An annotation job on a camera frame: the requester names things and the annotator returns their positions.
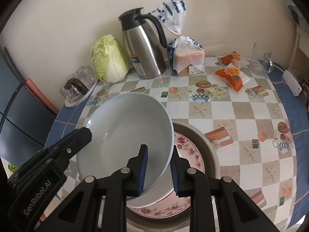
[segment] white power strip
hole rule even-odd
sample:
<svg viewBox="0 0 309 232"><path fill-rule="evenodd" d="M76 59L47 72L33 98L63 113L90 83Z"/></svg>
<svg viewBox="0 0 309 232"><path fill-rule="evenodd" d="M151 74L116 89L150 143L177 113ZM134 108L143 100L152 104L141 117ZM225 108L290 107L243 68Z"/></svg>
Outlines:
<svg viewBox="0 0 309 232"><path fill-rule="evenodd" d="M288 87L291 89L294 96L298 96L301 93L302 87L300 86L300 84L298 83L298 81L296 80L296 78L293 76L291 72L289 72L288 70L285 70L282 75L282 78L286 82Z"/></svg>

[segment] thermos handle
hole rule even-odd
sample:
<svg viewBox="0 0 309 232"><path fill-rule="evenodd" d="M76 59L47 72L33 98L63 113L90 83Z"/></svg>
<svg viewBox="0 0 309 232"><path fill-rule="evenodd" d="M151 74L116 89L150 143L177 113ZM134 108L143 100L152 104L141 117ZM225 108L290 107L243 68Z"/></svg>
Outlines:
<svg viewBox="0 0 309 232"><path fill-rule="evenodd" d="M156 17L154 17L153 15L150 15L150 14L144 14L144 15L140 15L140 16L135 17L135 20L141 20L141 19L149 19L150 21L153 22L153 24L157 28L160 43L163 46L163 48L166 49L166 47L167 47L166 37L165 37L162 25L159 22L159 20Z"/></svg>

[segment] clear glass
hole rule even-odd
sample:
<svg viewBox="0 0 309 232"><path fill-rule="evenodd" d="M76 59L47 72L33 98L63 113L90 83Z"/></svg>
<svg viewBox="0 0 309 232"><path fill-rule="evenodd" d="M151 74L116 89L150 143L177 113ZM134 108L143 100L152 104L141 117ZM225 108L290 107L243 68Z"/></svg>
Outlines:
<svg viewBox="0 0 309 232"><path fill-rule="evenodd" d="M74 73L72 73L70 76L68 76L66 80L69 81L71 78L78 78L78 77Z"/></svg>
<svg viewBox="0 0 309 232"><path fill-rule="evenodd" d="M76 71L77 77L83 82L83 84L90 90L95 82L97 76L94 70L90 66L81 66Z"/></svg>
<svg viewBox="0 0 309 232"><path fill-rule="evenodd" d="M254 43L251 62L249 64L250 70L256 75L268 74L273 69L273 63L270 59L271 50L261 43Z"/></svg>
<svg viewBox="0 0 309 232"><path fill-rule="evenodd" d="M83 97L80 89L75 84L71 84L69 80L61 87L60 93L69 103L78 101Z"/></svg>

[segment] glass cup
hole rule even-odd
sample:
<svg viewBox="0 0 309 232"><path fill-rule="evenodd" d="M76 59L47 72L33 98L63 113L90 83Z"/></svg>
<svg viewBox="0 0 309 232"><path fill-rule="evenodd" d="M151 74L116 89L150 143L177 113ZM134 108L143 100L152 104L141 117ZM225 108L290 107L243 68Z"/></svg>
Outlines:
<svg viewBox="0 0 309 232"><path fill-rule="evenodd" d="M94 70L90 66L81 66L76 71L77 77L84 83L84 85L90 90L95 82L97 76Z"/></svg>
<svg viewBox="0 0 309 232"><path fill-rule="evenodd" d="M254 43L249 69L260 76L270 73L273 69L273 63L270 59L271 54L271 50L267 49L263 44Z"/></svg>
<svg viewBox="0 0 309 232"><path fill-rule="evenodd" d="M87 92L88 88L74 77L71 77L60 89L60 93L69 103L80 100Z"/></svg>
<svg viewBox="0 0 309 232"><path fill-rule="evenodd" d="M67 77L67 81L69 81L72 78L78 78L74 73L72 73L70 76Z"/></svg>

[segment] dark cabinet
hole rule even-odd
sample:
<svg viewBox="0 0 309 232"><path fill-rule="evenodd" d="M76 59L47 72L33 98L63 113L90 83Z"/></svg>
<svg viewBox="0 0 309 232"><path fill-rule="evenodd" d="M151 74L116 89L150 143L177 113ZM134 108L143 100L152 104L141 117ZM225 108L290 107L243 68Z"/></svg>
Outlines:
<svg viewBox="0 0 309 232"><path fill-rule="evenodd" d="M21 86L0 55L0 156L21 166L44 148L55 118Z"/></svg>
<svg viewBox="0 0 309 232"><path fill-rule="evenodd" d="M0 112L2 114L19 84L18 79L0 56Z"/></svg>

